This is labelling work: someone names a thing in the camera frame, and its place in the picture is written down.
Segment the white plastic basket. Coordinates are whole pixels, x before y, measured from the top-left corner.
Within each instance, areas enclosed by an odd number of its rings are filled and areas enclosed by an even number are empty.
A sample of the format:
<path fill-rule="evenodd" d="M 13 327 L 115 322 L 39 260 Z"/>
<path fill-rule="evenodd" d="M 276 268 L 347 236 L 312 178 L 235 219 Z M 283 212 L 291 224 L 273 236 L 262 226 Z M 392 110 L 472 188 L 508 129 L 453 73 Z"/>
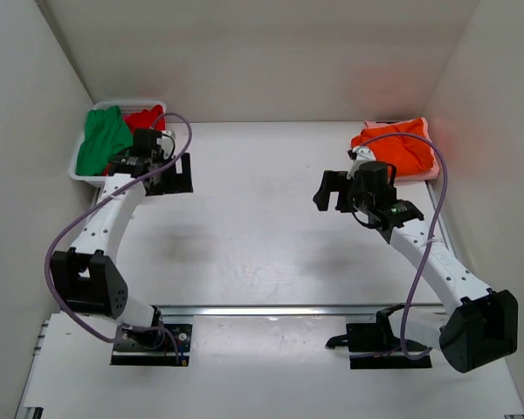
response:
<path fill-rule="evenodd" d="M 164 121 L 156 119 L 165 111 L 166 105 L 159 100 L 107 100 L 93 105 L 76 140 L 70 177 L 102 186 L 114 157 L 132 146 L 136 129 L 152 124 L 161 131 L 166 128 Z"/>

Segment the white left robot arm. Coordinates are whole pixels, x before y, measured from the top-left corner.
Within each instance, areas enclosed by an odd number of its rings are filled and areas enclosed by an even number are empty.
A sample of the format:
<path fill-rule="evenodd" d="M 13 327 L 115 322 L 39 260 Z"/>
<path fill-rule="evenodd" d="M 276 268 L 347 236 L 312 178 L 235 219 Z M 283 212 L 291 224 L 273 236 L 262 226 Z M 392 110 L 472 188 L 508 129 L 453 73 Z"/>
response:
<path fill-rule="evenodd" d="M 134 211 L 147 196 L 190 193 L 190 155 L 176 152 L 171 131 L 138 128 L 133 143 L 107 165 L 93 212 L 65 251 L 54 251 L 48 278 L 64 308 L 134 327 L 145 347 L 156 347 L 165 325 L 154 306 L 131 297 L 115 262 Z"/>

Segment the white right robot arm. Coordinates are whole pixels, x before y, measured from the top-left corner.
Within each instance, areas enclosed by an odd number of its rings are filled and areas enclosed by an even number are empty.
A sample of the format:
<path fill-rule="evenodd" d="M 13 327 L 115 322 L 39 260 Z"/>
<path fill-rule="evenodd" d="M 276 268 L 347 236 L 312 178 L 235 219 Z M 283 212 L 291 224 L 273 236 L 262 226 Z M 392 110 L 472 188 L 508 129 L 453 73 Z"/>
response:
<path fill-rule="evenodd" d="M 513 354 L 518 346 L 519 309 L 508 290 L 495 291 L 471 273 L 434 237 L 417 206 L 398 198 L 396 168 L 383 161 L 367 161 L 353 172 L 324 172 L 313 201 L 328 210 L 337 193 L 336 210 L 367 218 L 359 224 L 377 231 L 415 268 L 415 281 L 424 279 L 445 312 L 429 313 L 412 304 L 417 284 L 402 304 L 376 313 L 374 338 L 387 356 L 400 350 L 419 361 L 438 350 L 458 372 L 467 373 Z"/>

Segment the green t shirt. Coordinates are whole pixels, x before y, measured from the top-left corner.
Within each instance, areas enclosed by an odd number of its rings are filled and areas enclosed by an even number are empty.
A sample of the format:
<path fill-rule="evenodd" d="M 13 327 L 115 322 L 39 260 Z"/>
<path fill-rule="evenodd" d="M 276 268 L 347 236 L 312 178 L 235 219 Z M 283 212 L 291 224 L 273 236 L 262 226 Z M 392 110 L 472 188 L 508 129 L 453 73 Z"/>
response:
<path fill-rule="evenodd" d="M 109 158 L 133 143 L 132 134 L 117 106 L 88 112 L 84 125 L 84 140 L 79 147 L 75 174 L 99 176 Z"/>

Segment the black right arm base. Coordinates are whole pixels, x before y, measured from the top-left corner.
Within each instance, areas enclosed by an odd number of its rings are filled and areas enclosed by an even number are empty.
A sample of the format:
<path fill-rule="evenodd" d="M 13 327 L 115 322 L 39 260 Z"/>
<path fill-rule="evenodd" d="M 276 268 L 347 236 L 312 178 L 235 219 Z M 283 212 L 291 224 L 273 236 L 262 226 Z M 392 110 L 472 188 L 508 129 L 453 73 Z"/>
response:
<path fill-rule="evenodd" d="M 402 310 L 403 304 L 398 304 L 379 310 L 373 322 L 347 323 L 346 332 L 329 338 L 325 348 L 347 348 L 351 370 L 432 368 L 428 354 L 416 361 L 403 354 L 400 340 L 389 323 L 390 315 Z"/>

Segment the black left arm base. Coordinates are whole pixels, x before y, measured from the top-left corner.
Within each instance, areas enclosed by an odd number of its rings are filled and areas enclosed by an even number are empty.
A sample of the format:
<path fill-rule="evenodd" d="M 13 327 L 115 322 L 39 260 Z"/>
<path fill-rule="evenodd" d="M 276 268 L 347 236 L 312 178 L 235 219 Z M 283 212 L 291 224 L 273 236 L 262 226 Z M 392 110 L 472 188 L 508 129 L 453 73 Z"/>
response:
<path fill-rule="evenodd" d="M 138 334 L 118 326 L 112 346 L 113 366 L 187 367 L 193 337 L 192 318 L 164 319 L 176 341 L 165 332 Z"/>

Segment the red t shirt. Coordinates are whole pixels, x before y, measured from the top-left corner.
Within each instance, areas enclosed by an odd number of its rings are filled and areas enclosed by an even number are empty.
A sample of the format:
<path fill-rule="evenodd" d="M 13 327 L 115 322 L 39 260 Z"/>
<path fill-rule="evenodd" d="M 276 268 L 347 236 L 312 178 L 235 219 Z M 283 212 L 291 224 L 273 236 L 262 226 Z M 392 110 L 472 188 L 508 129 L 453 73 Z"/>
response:
<path fill-rule="evenodd" d="M 151 109 L 144 109 L 137 113 L 131 113 L 124 117 L 131 134 L 134 134 L 136 129 L 153 128 L 157 131 L 164 131 L 166 129 L 165 119 L 158 118 L 164 113 L 161 105 L 155 105 Z"/>

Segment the aluminium rail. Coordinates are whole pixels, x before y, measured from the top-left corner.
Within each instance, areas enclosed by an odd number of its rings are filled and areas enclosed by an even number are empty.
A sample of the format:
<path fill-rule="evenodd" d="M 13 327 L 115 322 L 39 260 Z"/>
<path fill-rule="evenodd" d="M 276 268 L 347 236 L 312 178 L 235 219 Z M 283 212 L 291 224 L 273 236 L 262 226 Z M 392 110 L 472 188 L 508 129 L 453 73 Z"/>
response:
<path fill-rule="evenodd" d="M 285 316 L 369 316 L 390 305 L 249 305 L 249 306 L 159 306 L 164 316 L 191 317 L 285 317 Z"/>

